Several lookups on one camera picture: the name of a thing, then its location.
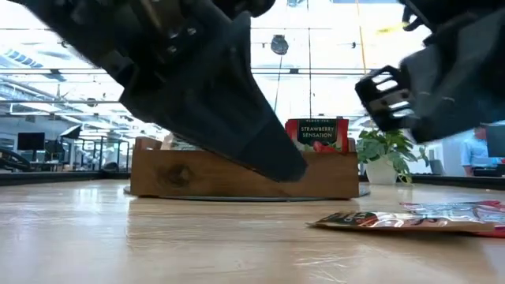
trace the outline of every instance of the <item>wooden box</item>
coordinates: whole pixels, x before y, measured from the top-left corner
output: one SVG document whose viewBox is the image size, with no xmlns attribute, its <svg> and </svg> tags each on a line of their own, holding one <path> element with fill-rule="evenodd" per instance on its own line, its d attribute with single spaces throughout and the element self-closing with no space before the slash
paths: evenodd
<svg viewBox="0 0 505 284">
<path fill-rule="evenodd" d="M 350 148 L 355 149 L 350 140 Z M 360 196 L 357 154 L 306 152 L 299 182 L 278 183 L 206 151 L 160 150 L 161 141 L 137 138 L 130 194 L 134 196 L 325 197 Z"/>
</svg>

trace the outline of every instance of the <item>strawberry sensation box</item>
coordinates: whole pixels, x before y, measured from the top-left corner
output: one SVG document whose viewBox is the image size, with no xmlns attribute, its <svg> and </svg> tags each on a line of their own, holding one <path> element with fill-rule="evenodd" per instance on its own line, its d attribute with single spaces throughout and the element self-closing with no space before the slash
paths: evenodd
<svg viewBox="0 0 505 284">
<path fill-rule="evenodd" d="M 285 128 L 300 151 L 323 153 L 349 151 L 348 119 L 290 119 Z"/>
</svg>

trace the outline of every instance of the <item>table surface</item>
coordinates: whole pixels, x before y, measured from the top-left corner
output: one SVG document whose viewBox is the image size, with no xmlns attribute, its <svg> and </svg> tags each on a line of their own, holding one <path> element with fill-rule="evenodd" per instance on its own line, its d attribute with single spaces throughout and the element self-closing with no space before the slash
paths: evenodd
<svg viewBox="0 0 505 284">
<path fill-rule="evenodd" d="M 502 200 L 483 189 L 369 186 L 351 201 L 137 199 L 127 181 L 0 188 L 0 283 L 505 283 L 505 240 L 310 229 L 399 201 Z"/>
</svg>

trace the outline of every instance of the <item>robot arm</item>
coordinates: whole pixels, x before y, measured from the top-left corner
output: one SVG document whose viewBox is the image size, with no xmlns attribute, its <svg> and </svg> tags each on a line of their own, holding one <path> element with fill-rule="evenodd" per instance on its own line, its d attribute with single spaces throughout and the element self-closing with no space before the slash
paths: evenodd
<svg viewBox="0 0 505 284">
<path fill-rule="evenodd" d="M 409 22 L 404 29 L 424 25 L 432 34 L 398 69 L 386 66 L 357 83 L 378 127 L 409 129 L 424 143 L 504 120 L 505 1 L 400 2 Z M 395 86 L 381 90 L 388 81 Z"/>
<path fill-rule="evenodd" d="M 270 179 L 303 176 L 250 70 L 250 18 L 275 0 L 18 2 L 124 86 L 135 117 Z"/>
</svg>

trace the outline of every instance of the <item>green leaves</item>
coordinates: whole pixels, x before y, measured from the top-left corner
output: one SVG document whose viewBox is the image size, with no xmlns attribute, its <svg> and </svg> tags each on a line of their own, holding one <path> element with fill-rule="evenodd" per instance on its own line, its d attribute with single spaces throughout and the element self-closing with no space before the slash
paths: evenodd
<svg viewBox="0 0 505 284">
<path fill-rule="evenodd" d="M 393 163 L 400 180 L 402 182 L 412 182 L 409 165 L 407 162 L 417 162 L 419 159 L 429 165 L 425 148 L 419 148 L 420 156 L 412 154 L 413 145 L 409 139 L 403 135 L 401 130 L 388 131 L 382 133 L 379 130 L 362 131 L 357 142 L 357 158 L 362 163 L 375 161 L 382 156 Z"/>
</svg>

